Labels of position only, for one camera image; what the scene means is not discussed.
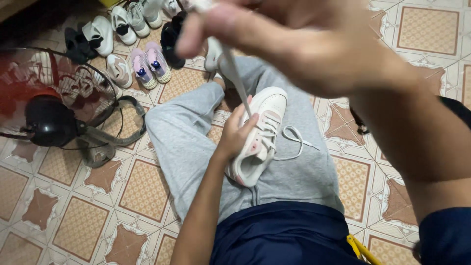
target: leg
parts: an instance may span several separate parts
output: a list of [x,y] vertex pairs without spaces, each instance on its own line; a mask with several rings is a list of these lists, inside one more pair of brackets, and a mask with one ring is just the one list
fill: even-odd
[[[243,69],[241,75],[246,88],[256,88],[255,92],[270,86],[284,89],[288,95],[288,104],[282,127],[296,127],[304,140],[316,146],[304,146],[303,153],[298,158],[272,161],[257,182],[257,201],[260,204],[290,200],[311,202],[333,207],[343,213],[343,204],[338,197],[335,165],[319,131],[308,94],[292,86],[274,68],[259,60],[258,67],[252,67],[252,64],[246,63],[248,61],[249,58],[237,58],[238,69]],[[276,157],[292,157],[298,153],[300,144],[279,134],[276,146]]]
[[[149,137],[182,219],[216,148],[206,134],[223,97],[222,87],[211,82],[152,108],[146,115]],[[251,192],[235,187],[227,178],[222,192],[219,221],[251,206]]]

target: electric fan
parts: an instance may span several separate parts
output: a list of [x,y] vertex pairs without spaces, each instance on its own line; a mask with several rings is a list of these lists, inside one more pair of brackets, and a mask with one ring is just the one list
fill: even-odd
[[[140,130],[124,139],[96,128],[120,101],[130,102],[142,118]],[[115,146],[145,133],[145,114],[135,98],[116,99],[111,81],[89,64],[42,48],[0,50],[0,136],[60,148],[76,139],[85,164],[95,168],[114,156]],[[94,148],[104,150],[98,161]]]

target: hand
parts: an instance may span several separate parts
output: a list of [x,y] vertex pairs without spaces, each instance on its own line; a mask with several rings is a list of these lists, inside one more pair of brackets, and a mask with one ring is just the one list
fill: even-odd
[[202,15],[190,14],[177,53],[194,57],[204,39],[215,36],[266,60],[296,86],[324,98],[390,87],[411,72],[373,37],[362,1],[262,0],[257,12],[243,7],[250,1],[221,0]]
[[[252,96],[249,96],[247,101],[250,103],[252,101]],[[240,153],[244,147],[245,140],[247,140],[247,136],[259,120],[259,114],[255,113],[252,115],[250,120],[239,128],[239,122],[244,115],[244,111],[245,108],[243,104],[240,104],[234,109],[224,125],[221,139],[219,140],[218,147],[215,151],[215,153],[218,153],[218,155],[223,156],[228,160]]]

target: yellow object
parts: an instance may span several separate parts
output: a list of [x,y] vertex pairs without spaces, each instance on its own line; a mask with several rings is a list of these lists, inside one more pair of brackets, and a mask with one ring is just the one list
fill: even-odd
[[363,246],[363,244],[360,243],[360,241],[358,241],[358,239],[356,239],[354,236],[348,235],[347,242],[352,246],[353,251],[359,259],[363,259],[363,257],[365,257],[366,260],[373,265],[382,265],[381,261],[375,258],[373,254],[371,254],[371,252],[365,246]]
[[107,8],[110,8],[112,5],[119,2],[119,0],[99,0],[102,4],[104,4]]

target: pink and white sneaker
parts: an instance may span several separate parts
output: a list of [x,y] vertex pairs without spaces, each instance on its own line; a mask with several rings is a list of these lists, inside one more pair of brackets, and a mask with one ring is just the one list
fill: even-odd
[[147,55],[141,49],[134,48],[131,53],[132,68],[136,73],[136,79],[147,89],[154,89],[158,82],[152,74],[147,63]]
[[[245,187],[253,187],[276,153],[276,135],[281,128],[287,103],[286,92],[279,87],[268,87],[252,98],[250,110],[259,114],[259,121],[252,129],[241,153],[233,158],[226,174]],[[239,127],[249,120],[244,113]]]
[[171,70],[163,57],[162,47],[153,41],[149,41],[146,44],[146,54],[150,70],[157,77],[157,80],[162,84],[170,81]]

